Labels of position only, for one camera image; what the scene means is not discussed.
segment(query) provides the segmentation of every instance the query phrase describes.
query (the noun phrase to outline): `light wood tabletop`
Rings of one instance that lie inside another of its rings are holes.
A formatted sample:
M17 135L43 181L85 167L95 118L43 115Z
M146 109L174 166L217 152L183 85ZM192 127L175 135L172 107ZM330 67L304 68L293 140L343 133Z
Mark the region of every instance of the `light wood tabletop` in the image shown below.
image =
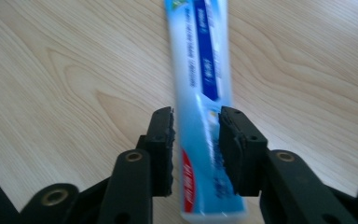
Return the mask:
M355 195L358 0L232 0L228 13L234 106L269 148ZM21 210L48 185L102 181L173 89L162 0L0 0L0 186ZM177 152L155 223L185 223ZM263 223L248 205L243 223Z

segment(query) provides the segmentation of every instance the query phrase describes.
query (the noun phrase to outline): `blue and white package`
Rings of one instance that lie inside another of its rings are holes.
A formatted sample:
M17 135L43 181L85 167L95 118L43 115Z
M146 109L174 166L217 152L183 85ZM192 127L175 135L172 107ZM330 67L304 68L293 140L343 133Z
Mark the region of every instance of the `blue and white package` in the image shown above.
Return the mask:
M218 147L218 113L231 106L227 0L165 0L181 147L182 216L233 223L247 214Z

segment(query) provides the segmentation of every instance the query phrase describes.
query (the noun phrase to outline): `black object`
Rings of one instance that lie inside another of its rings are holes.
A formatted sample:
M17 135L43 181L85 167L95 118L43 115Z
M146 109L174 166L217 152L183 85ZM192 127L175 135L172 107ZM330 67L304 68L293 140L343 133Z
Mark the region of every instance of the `black object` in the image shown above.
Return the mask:
M353 198L325 186L295 153L269 150L268 141L239 110L222 107L220 148L234 191L260 196L268 224L358 223ZM152 197L172 186L173 115L156 111L136 149L121 153L112 175L78 192L70 184L40 190L18 213L0 189L0 223L152 223Z
M358 223L358 196L325 186L297 154L269 150L239 110L222 107L220 149L235 193L258 196L268 224Z

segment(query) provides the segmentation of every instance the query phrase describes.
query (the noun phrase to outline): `wood grain pattern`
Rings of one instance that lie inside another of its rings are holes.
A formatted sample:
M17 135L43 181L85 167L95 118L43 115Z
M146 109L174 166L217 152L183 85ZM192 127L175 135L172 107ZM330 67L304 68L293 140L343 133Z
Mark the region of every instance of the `wood grain pattern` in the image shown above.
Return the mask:
M174 105L163 1L0 0L0 185L20 210L43 187L110 175L150 115ZM358 189L358 1L229 1L235 106L322 181ZM155 200L155 223L179 215ZM263 223L257 199L244 223Z

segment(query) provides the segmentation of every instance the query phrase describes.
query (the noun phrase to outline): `dark blue stripe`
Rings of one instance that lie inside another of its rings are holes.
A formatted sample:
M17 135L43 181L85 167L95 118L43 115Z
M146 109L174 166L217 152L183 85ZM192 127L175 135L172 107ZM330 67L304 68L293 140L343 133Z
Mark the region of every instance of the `dark blue stripe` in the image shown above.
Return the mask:
M202 93L213 101L219 98L214 71L213 48L205 2L194 1L199 42Z

